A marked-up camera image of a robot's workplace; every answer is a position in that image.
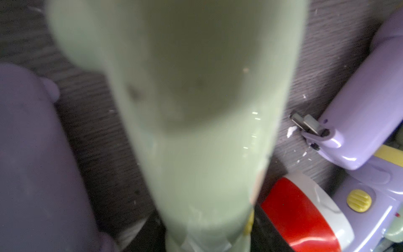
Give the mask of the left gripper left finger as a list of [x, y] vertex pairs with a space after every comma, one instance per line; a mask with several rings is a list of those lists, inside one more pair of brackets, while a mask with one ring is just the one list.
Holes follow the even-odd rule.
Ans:
[[123, 252], [165, 252], [166, 228], [155, 210]]

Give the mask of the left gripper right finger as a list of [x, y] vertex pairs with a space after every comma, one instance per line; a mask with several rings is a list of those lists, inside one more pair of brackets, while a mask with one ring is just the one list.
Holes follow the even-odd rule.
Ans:
[[250, 251], [294, 252], [259, 205], [255, 206]]

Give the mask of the red flashlight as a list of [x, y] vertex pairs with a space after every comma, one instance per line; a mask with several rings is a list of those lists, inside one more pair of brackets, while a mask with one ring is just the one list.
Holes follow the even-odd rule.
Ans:
[[261, 208], [295, 252], [342, 252], [354, 241], [342, 210], [301, 172], [279, 179]]

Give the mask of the light green flashlight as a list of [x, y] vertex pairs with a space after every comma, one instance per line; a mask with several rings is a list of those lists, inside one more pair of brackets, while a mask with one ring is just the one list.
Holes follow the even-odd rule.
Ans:
[[248, 252], [308, 1], [46, 1], [76, 66], [108, 80], [168, 252]]
[[403, 243], [403, 206], [396, 212], [391, 225], [385, 232], [384, 243], [383, 252], [392, 252], [394, 245]]

